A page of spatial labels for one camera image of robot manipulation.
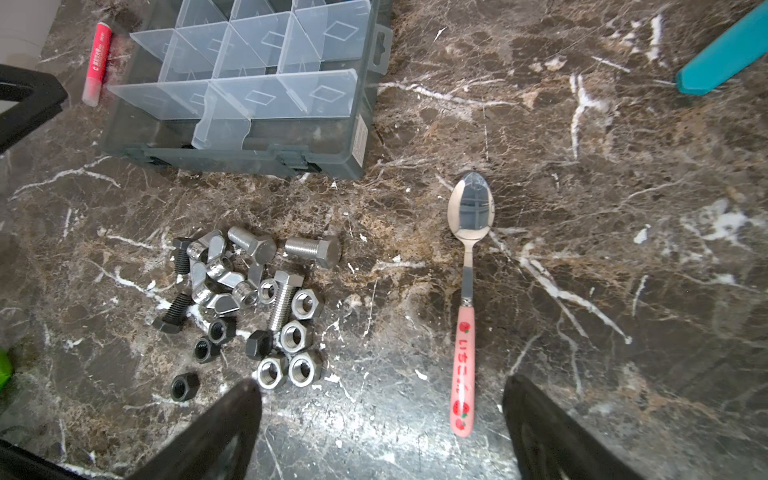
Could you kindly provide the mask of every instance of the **plastic organizer box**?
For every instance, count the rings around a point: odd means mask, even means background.
[[[102,147],[188,170],[359,178],[390,1],[158,2],[131,33],[125,83],[107,86],[128,105]]]

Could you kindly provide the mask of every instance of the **spoon handle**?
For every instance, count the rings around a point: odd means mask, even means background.
[[[469,437],[475,425],[475,308],[460,306],[451,382],[451,429]]]

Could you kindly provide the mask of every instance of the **spoon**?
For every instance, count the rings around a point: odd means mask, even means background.
[[[451,382],[451,429],[468,437],[475,425],[475,308],[472,303],[472,248],[482,240],[493,223],[491,189],[482,175],[466,174],[453,189],[448,201],[448,225],[464,244],[462,303],[458,308],[456,344]]]

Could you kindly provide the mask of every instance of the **white label sticker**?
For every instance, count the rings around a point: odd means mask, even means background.
[[[368,141],[368,127],[362,120],[362,115],[357,115],[357,125],[355,126],[355,140],[352,145],[352,156],[362,167],[362,156],[366,153],[366,142]]]

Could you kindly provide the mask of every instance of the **red glue tube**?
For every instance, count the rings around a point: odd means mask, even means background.
[[[98,105],[111,39],[112,29],[109,28],[109,25],[99,22],[96,25],[96,36],[91,50],[91,63],[88,64],[88,75],[85,77],[85,88],[83,88],[83,103],[89,107]]]

